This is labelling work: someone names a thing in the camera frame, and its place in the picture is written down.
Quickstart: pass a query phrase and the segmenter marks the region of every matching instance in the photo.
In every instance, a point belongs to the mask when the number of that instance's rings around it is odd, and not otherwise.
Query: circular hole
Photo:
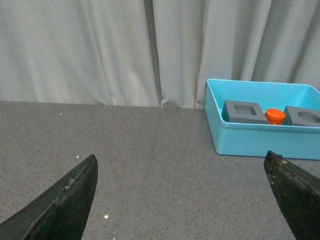
[[[300,111],[298,116],[309,123],[320,123],[320,117],[310,112]]]

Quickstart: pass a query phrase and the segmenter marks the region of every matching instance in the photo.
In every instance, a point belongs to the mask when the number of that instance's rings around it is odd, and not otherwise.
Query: speckled gray surface
[[[83,240],[295,239],[264,159],[218,155],[205,111],[179,108],[0,102],[0,222],[92,153]]]

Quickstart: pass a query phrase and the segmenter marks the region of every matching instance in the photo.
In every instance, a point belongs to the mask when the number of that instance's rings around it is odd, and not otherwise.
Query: curtain fold
[[[207,79],[320,88],[320,0],[0,2],[0,101],[204,108]]]

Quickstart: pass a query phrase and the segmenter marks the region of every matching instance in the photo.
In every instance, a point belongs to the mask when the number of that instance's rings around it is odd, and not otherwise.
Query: square hole
[[[235,104],[234,109],[237,114],[257,116],[254,107],[250,105]]]

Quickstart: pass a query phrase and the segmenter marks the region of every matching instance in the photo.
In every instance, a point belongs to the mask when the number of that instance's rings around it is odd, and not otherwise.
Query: blue plastic bin
[[[320,111],[320,92],[307,84],[208,79],[205,113],[220,155],[320,160],[320,127],[226,122],[225,100],[259,103],[262,110],[286,105]]]

